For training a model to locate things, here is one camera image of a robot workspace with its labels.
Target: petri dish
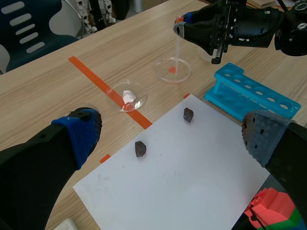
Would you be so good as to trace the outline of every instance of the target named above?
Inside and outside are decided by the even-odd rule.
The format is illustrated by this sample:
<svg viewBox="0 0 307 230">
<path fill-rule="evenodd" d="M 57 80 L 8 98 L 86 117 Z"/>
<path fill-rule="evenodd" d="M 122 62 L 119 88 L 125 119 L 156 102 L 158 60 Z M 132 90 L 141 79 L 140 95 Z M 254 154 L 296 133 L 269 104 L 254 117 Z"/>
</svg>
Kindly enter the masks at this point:
<svg viewBox="0 0 307 230">
<path fill-rule="evenodd" d="M 110 85 L 110 88 L 111 89 L 107 91 L 107 101 L 112 109 L 116 111 L 131 112 L 139 109 L 147 102 L 148 96 L 145 88 L 131 80 L 120 81 L 114 85 Z M 129 90 L 135 95 L 136 98 L 132 103 L 125 104 L 122 100 L 122 96 L 125 90 Z"/>
<path fill-rule="evenodd" d="M 167 83 L 183 82 L 191 75 L 190 64 L 182 59 L 178 60 L 178 69 L 176 69 L 175 57 L 158 61 L 153 69 L 156 76 Z"/>
</svg>

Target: orange tape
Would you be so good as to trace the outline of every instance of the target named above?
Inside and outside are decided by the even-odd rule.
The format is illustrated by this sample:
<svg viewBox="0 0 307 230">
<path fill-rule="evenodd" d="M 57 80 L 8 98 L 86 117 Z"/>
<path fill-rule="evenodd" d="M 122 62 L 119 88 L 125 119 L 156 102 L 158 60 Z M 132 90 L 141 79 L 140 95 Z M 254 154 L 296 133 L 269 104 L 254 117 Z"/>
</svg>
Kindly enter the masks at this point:
<svg viewBox="0 0 307 230">
<path fill-rule="evenodd" d="M 112 90 L 103 80 L 87 68 L 78 58 L 70 57 L 68 59 L 76 68 L 78 68 L 89 80 L 92 81 L 102 92 L 108 95 L 120 108 L 133 108 L 130 104 L 125 104 L 121 96 Z M 144 129 L 147 129 L 152 123 L 144 117 L 139 111 L 134 110 L 127 114 L 135 120 Z"/>
<path fill-rule="evenodd" d="M 103 159 L 101 159 L 99 162 L 103 163 L 105 162 L 107 159 L 109 159 L 111 156 L 109 154 L 107 154 Z"/>
<path fill-rule="evenodd" d="M 183 98 L 186 99 L 187 97 L 189 97 L 190 94 L 188 93 L 187 95 L 185 95 Z"/>
</svg>

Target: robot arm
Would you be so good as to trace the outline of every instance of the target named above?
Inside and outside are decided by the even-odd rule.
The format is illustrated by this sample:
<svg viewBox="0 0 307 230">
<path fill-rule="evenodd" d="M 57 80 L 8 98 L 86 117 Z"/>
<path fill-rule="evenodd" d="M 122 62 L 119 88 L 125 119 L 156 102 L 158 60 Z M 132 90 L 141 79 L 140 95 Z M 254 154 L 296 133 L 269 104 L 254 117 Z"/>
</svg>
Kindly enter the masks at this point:
<svg viewBox="0 0 307 230">
<path fill-rule="evenodd" d="M 184 15 L 175 23 L 174 32 L 197 44 L 220 64 L 229 45 L 267 48 L 275 34 L 276 50 L 290 56 L 307 53 L 307 3 L 296 2 L 287 12 L 278 9 L 254 9 L 246 0 L 218 0 L 199 11 Z"/>
</svg>

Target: chair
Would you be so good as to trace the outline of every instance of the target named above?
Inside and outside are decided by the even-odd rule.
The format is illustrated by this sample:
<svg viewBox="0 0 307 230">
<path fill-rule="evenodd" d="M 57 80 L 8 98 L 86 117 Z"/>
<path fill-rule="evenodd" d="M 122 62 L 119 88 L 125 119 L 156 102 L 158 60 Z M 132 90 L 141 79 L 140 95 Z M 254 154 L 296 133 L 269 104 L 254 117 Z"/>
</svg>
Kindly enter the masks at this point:
<svg viewBox="0 0 307 230">
<path fill-rule="evenodd" d="M 79 16 L 83 34 L 83 17 L 65 2 Z M 7 72 L 78 40 L 52 33 L 49 21 L 61 8 L 61 0 L 0 0 L 0 44 L 10 55 Z"/>
</svg>

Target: rock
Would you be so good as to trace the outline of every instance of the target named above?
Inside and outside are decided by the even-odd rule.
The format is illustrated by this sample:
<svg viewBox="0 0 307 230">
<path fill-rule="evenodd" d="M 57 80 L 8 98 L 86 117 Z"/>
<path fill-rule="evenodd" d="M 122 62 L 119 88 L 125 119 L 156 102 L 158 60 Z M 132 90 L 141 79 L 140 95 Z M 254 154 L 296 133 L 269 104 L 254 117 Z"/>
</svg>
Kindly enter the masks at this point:
<svg viewBox="0 0 307 230">
<path fill-rule="evenodd" d="M 188 109 L 188 108 L 185 108 L 185 109 L 184 109 L 183 118 L 184 118 L 187 122 L 191 123 L 193 116 L 194 116 L 194 113 L 193 113 L 192 110 L 190 110 L 190 109 Z"/>
<path fill-rule="evenodd" d="M 146 153 L 146 145 L 141 141 L 135 142 L 136 157 L 142 157 L 145 155 L 145 153 Z"/>
</svg>

